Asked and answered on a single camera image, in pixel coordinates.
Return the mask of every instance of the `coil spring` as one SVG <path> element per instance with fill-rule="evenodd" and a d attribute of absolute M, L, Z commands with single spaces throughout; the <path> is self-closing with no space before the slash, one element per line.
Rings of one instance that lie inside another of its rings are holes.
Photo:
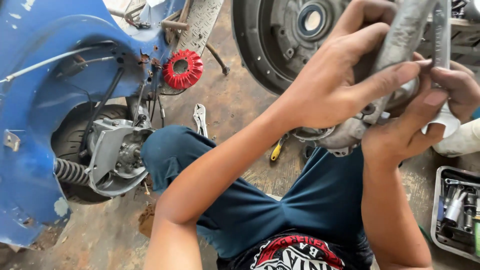
<path fill-rule="evenodd" d="M 87 166 L 71 162 L 68 160 L 57 159 L 55 174 L 59 181 L 88 186 L 88 174 L 85 173 Z"/>

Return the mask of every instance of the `knee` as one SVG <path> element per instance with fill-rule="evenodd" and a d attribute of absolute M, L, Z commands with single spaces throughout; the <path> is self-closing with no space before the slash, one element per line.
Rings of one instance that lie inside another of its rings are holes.
<path fill-rule="evenodd" d="M 142 146 L 141 157 L 146 163 L 175 156 L 186 147 L 191 129 L 180 125 L 169 125 L 153 132 Z"/>

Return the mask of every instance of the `person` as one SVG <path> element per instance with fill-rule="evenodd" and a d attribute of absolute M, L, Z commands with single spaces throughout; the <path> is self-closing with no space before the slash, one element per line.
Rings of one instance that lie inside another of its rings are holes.
<path fill-rule="evenodd" d="M 442 140 L 443 125 L 420 129 L 447 100 L 467 120 L 480 87 L 463 66 L 425 60 L 355 83 L 352 67 L 381 46 L 394 15 L 388 1 L 353 0 L 285 93 L 224 143 L 180 126 L 147 139 L 141 156 L 162 194 L 144 269 L 201 269 L 197 234 L 218 252 L 220 270 L 362 270 L 373 254 L 382 269 L 432 269 L 398 166 Z M 420 92 L 398 118 L 369 128 L 346 157 L 317 148 L 280 201 L 240 178 L 285 132 L 335 126 L 417 76 Z"/>

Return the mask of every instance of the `concrete floor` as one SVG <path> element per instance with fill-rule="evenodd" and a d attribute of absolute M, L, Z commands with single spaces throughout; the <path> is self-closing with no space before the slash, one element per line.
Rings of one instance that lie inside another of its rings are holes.
<path fill-rule="evenodd" d="M 210 42 L 222 59 L 231 67 L 228 76 L 210 52 L 202 56 L 204 74 L 200 81 L 185 93 L 162 97 L 166 123 L 196 128 L 192 113 L 195 103 L 206 106 L 209 136 L 217 143 L 227 140 L 262 113 L 276 97 L 262 89 L 241 67 L 240 57 L 232 38 L 230 1 L 225 0 Z M 160 119 L 154 126 L 160 126 Z M 245 172 L 247 181 L 276 196 L 283 196 L 303 167 L 301 143 L 291 139 L 284 144 L 282 154 L 272 166 L 269 152 Z M 439 166 L 451 165 L 469 171 L 480 171 L 480 154 L 460 159 L 445 159 L 429 150 L 407 160 L 401 171 L 410 206 L 415 217 L 428 231 L 433 204 L 435 172 Z M 13 256 L 3 270 L 139 270 L 148 246 L 148 239 L 138 233 L 138 217 L 147 202 L 154 200 L 143 190 L 132 190 L 124 197 L 109 202 L 83 206 L 71 204 L 71 221 L 50 250 L 26 250 Z M 205 270 L 215 270 L 216 252 L 199 239 Z M 479 269 L 477 263 L 431 246 L 434 268 L 440 270 Z"/>

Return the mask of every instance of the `red cooling fan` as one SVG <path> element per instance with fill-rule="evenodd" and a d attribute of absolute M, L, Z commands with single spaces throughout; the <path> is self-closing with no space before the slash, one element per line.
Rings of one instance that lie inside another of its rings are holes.
<path fill-rule="evenodd" d="M 176 90 L 191 87 L 200 79 L 204 71 L 204 63 L 194 51 L 179 50 L 163 65 L 165 82 Z"/>

